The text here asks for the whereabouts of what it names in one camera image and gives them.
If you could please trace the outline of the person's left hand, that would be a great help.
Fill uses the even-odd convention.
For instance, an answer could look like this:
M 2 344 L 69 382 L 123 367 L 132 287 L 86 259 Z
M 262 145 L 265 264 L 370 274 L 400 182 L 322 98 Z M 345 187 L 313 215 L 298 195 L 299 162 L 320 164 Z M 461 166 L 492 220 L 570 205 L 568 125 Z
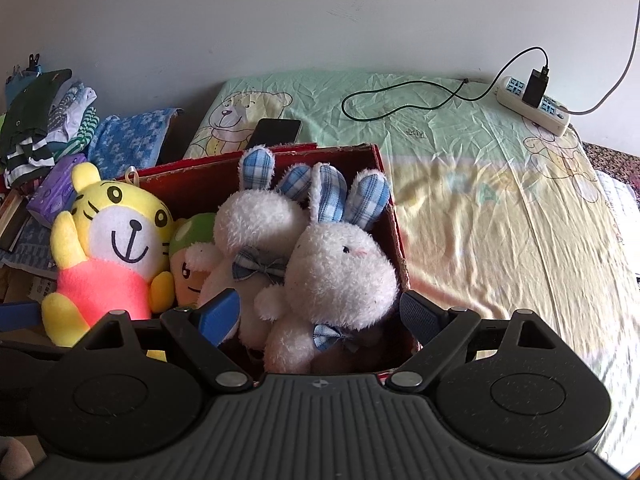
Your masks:
M 36 436 L 1 437 L 1 479 L 21 479 L 46 457 L 47 454 Z

